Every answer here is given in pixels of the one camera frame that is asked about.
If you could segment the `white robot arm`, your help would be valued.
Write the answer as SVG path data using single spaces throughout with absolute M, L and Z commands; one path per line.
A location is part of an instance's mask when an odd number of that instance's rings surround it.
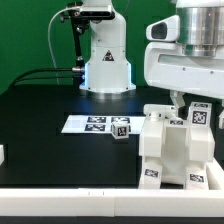
M 82 0 L 61 12 L 80 35 L 90 28 L 91 57 L 77 57 L 74 69 L 84 75 L 80 88 L 104 94 L 133 90 L 126 60 L 126 22 L 112 0 Z M 219 127 L 224 129 L 224 0 L 177 0 L 176 13 L 149 25 L 144 54 L 144 79 L 167 89 L 175 106 L 191 93 L 222 101 Z

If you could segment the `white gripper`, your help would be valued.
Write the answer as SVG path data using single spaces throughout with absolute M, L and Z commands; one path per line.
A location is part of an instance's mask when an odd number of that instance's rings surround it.
M 223 46 L 217 48 L 215 57 L 192 57 L 182 54 L 181 45 L 151 42 L 145 50 L 144 78 L 149 86 L 171 90 L 170 98 L 180 118 L 184 93 L 222 99 L 219 128 L 224 129 Z

